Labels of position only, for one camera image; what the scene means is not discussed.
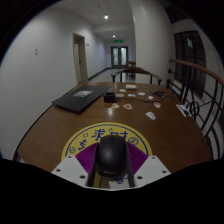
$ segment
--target black laptop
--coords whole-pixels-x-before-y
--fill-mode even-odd
[[[110,88],[110,86],[83,86],[66,93],[51,103],[55,106],[80,114]]]

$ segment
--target logo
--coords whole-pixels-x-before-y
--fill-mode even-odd
[[[71,148],[69,148],[69,152],[70,152],[70,153],[75,153],[75,151],[76,151],[75,147],[71,147]]]
[[[129,138],[128,142],[131,143],[132,145],[137,145],[138,144],[138,139],[135,137]]]

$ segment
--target glass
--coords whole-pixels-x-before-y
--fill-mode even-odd
[[[118,48],[113,49],[114,65],[118,65]]]
[[[121,65],[127,64],[127,50],[126,48],[121,48]]]

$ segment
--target window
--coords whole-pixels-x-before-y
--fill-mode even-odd
[[[180,9],[178,9],[176,6],[172,4],[167,6],[165,8],[165,11],[172,24],[180,20],[190,19],[189,16],[187,16],[183,11],[181,11]]]
[[[206,67],[205,50],[198,31],[188,31],[177,33],[175,36],[176,58],[188,61],[202,67]],[[200,70],[195,70],[195,86],[194,92],[202,98],[206,74]],[[175,79],[183,82],[186,76],[186,66],[177,64],[175,71]]]

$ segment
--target ceiling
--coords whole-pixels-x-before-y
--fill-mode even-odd
[[[171,3],[175,7],[184,10],[191,18],[204,30],[204,32],[211,39],[213,44],[219,51],[222,60],[224,62],[224,32],[222,32],[222,24],[224,24],[224,1],[223,0],[157,0],[161,3],[163,7]],[[13,42],[14,38],[23,29],[23,27],[38,13],[48,7],[64,7],[63,4],[67,4],[69,0],[1,0],[0,1],[0,63],[7,52],[10,44]],[[97,7],[99,3],[104,3],[105,6]],[[86,20],[95,23],[94,26],[101,24],[114,24],[125,22],[128,24],[133,24],[132,18],[130,18],[131,10],[129,1],[125,0],[106,0],[106,1],[96,1],[96,0],[72,0],[71,4],[67,5],[67,10],[76,9],[80,7],[80,12],[82,10],[85,13]],[[88,17],[88,10],[91,8],[91,13],[93,13],[93,19],[91,21]],[[102,19],[104,13],[108,12],[110,16],[108,22]]]
[[[165,0],[158,0],[162,6],[168,3]],[[63,0],[53,6],[53,9],[66,10],[74,13],[93,26],[120,25],[127,24],[128,29],[105,29],[97,32],[105,40],[113,40],[113,35],[116,39],[134,39],[134,22],[129,0]]]
[[[51,8],[75,13],[92,25],[133,23],[128,0],[63,0]],[[109,18],[105,20],[104,15],[108,15]]]

